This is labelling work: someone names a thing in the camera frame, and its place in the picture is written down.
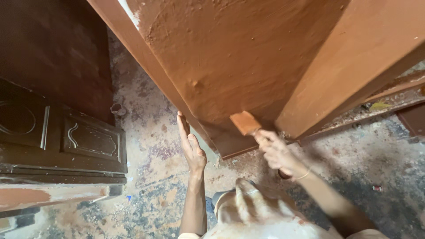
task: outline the concrete floor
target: concrete floor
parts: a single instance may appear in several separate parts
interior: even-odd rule
[[[108,201],[42,207],[36,224],[6,238],[177,238],[188,179],[179,145],[177,109],[125,47],[111,35],[116,100],[128,114],[117,119],[127,132],[128,183]],[[290,145],[312,169],[361,207],[392,239],[425,238],[425,143],[410,138],[394,115]],[[220,161],[204,146],[209,197],[231,189],[238,177],[286,190],[307,218],[330,223],[298,185],[281,180],[259,151]],[[372,190],[381,185],[383,192]],[[209,227],[216,219],[208,208]]]

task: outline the bangle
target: bangle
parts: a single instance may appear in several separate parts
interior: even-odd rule
[[[307,173],[306,173],[306,174],[304,174],[304,176],[301,176],[301,177],[296,178],[296,179],[294,179],[294,180],[300,180],[300,179],[302,179],[302,178],[307,177],[307,175],[310,173],[310,171],[311,171],[311,170],[312,170],[312,169],[311,169],[311,168],[309,168],[309,170],[307,171]]]

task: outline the dark brown door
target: dark brown door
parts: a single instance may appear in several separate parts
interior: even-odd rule
[[[2,167],[122,174],[126,163],[123,130],[0,79]]]

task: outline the person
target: person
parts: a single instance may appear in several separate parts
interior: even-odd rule
[[[301,214],[284,191],[237,179],[235,189],[213,197],[217,225],[207,231],[204,169],[205,152],[199,147],[189,124],[179,111],[177,125],[181,147],[189,165],[189,182],[184,201],[179,239],[268,238],[336,239]],[[259,130],[255,138],[272,169],[289,174],[316,201],[337,232],[348,239],[388,239],[374,223],[349,200],[306,167],[275,132]]]

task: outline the hand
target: hand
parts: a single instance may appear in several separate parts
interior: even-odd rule
[[[279,169],[294,177],[301,177],[308,172],[307,167],[292,155],[286,143],[275,132],[258,130],[254,137],[272,169]]]
[[[207,165],[207,156],[201,147],[199,147],[196,136],[190,133],[189,123],[186,122],[184,115],[180,111],[177,114],[181,148],[189,165],[189,174],[202,173],[205,165]]]

